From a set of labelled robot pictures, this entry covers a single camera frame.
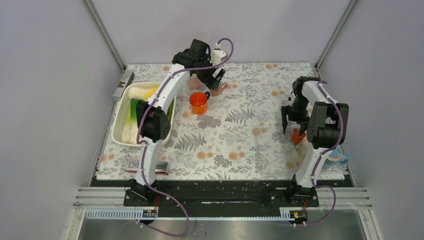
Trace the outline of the salmon pink floral mug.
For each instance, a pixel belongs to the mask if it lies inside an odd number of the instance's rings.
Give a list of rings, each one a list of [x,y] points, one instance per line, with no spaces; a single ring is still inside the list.
[[[228,84],[226,82],[223,82],[218,88],[211,89],[210,95],[212,97],[217,97],[222,94],[222,92],[228,87]]]

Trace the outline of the light pink mug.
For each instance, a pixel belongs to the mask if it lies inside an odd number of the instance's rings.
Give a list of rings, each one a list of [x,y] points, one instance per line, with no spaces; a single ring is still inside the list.
[[[187,86],[191,90],[197,90],[203,84],[197,77],[191,77],[186,82]]]

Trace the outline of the orange mug black rim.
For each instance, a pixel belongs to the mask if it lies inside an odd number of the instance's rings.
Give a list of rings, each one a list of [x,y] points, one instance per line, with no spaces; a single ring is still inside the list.
[[[208,100],[211,96],[209,91],[195,92],[189,98],[192,112],[196,115],[202,115],[208,110]]]

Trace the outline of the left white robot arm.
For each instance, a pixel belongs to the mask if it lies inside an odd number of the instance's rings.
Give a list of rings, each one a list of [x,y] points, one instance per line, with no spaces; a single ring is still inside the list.
[[[171,121],[167,117],[171,102],[180,88],[192,75],[210,90],[219,87],[226,73],[221,68],[233,55],[221,49],[221,40],[211,47],[198,39],[193,39],[189,48],[174,55],[168,74],[156,92],[147,100],[135,106],[137,114],[136,141],[141,146],[137,174],[130,181],[130,191],[126,197],[136,200],[142,206],[152,204],[157,194],[162,192],[152,185],[156,181],[156,164],[163,141],[171,131]]]

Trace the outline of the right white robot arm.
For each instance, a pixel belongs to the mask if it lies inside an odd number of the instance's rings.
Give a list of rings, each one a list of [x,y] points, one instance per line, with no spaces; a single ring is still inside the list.
[[[292,84],[294,100],[280,109],[282,128],[289,122],[299,125],[310,143],[300,169],[293,175],[284,197],[293,206],[301,205],[316,193],[317,174],[329,154],[346,137],[349,106],[337,102],[318,77],[301,76]]]

